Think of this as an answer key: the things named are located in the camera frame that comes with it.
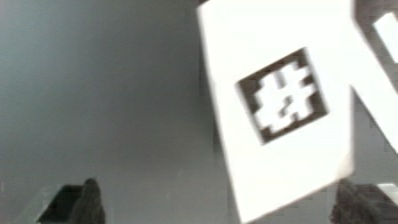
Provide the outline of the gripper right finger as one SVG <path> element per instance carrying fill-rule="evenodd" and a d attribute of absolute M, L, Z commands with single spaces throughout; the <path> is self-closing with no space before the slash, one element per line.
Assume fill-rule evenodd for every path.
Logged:
<path fill-rule="evenodd" d="M 333 224 L 398 224 L 398 185 L 338 183 Z"/>

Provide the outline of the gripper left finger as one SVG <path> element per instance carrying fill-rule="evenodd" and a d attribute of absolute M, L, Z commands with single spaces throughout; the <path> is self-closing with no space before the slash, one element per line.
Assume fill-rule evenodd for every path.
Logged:
<path fill-rule="evenodd" d="M 95 178 L 64 185 L 36 219 L 38 224 L 107 224 L 102 189 Z"/>

